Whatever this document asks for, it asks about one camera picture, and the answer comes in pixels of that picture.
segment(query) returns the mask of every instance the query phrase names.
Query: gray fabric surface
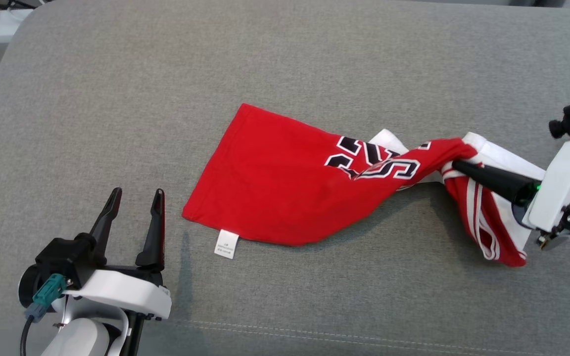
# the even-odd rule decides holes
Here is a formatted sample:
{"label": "gray fabric surface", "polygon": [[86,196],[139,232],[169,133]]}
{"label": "gray fabric surface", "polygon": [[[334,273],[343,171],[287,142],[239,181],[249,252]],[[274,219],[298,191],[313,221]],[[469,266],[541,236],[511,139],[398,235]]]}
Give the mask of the gray fabric surface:
{"label": "gray fabric surface", "polygon": [[[167,192],[165,284],[143,355],[570,356],[570,244],[484,261],[440,185],[399,192],[316,245],[239,241],[181,218],[238,106],[407,146],[475,131],[546,167],[570,104],[570,10],[387,0],[68,0],[0,65],[0,355],[20,274],[124,189],[107,249],[131,264]],[[30,331],[29,355],[54,334]]]}

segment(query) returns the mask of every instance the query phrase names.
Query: clothing tag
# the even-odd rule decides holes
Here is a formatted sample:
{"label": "clothing tag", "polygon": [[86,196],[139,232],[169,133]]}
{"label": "clothing tag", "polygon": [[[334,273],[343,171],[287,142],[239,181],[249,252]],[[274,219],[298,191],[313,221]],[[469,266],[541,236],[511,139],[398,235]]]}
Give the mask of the clothing tag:
{"label": "clothing tag", "polygon": [[226,257],[226,259],[233,259],[235,257],[235,248],[237,248],[237,240],[239,235],[233,234],[230,231],[221,230],[219,238],[217,239],[217,246],[215,246],[215,255]]}

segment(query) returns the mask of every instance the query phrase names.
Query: green connector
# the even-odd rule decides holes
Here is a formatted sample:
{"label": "green connector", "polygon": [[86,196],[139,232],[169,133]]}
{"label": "green connector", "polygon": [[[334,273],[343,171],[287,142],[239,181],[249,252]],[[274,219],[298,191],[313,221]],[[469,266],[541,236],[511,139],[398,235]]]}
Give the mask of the green connector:
{"label": "green connector", "polygon": [[54,273],[50,275],[47,281],[43,283],[43,286],[34,293],[32,301],[43,307],[49,307],[56,298],[61,297],[65,288],[67,288],[65,277],[63,277],[62,274]]}

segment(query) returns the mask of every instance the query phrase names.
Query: printed number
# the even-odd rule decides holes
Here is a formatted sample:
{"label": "printed number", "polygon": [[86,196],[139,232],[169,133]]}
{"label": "printed number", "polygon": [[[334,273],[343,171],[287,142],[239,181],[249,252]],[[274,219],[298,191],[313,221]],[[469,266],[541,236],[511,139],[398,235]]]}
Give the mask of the printed number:
{"label": "printed number", "polygon": [[[365,142],[364,158],[370,167],[360,173],[350,167],[354,158],[362,151],[362,143],[342,136],[336,146],[350,153],[350,155],[344,153],[331,155],[327,158],[324,165],[338,168],[354,180],[360,178],[386,178],[391,174],[393,174],[393,178],[408,180],[415,176],[420,165],[418,160],[394,159],[394,157],[400,154],[390,149],[384,150],[387,156],[383,159],[379,146]],[[418,149],[430,149],[430,142],[425,142]]]}
{"label": "printed number", "polygon": [[360,173],[356,179],[386,178],[394,172],[393,178],[408,180],[415,176],[419,165],[418,160],[396,160],[389,158],[380,164],[366,169],[366,171]]}

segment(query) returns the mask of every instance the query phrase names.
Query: red jersey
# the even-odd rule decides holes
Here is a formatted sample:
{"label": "red jersey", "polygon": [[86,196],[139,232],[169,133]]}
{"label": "red jersey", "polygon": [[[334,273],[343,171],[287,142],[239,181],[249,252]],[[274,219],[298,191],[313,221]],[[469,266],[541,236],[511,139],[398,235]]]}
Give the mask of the red jersey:
{"label": "red jersey", "polygon": [[399,155],[242,104],[182,215],[244,239],[314,243],[366,218],[403,185],[476,154],[455,138]]}

